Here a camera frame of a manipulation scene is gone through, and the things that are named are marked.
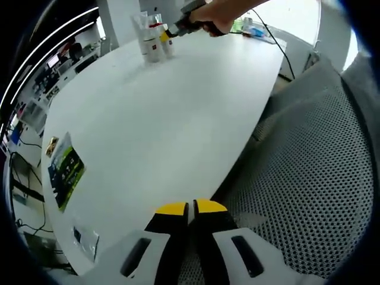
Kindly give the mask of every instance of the white table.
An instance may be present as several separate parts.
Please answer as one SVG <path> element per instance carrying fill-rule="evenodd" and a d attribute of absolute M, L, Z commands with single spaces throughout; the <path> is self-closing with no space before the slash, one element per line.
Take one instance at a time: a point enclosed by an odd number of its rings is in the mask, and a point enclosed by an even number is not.
<path fill-rule="evenodd" d="M 42 157 L 46 208 L 60 246 L 82 275 L 92 263 L 73 244 L 73 217 L 100 235 L 98 254 L 157 207 L 210 198 L 254 130 L 282 62 L 276 45 L 203 32 L 174 40 L 175 58 L 145 66 L 137 41 L 107 54 L 55 97 L 51 136 L 71 134 L 87 170 L 64 213 Z"/>

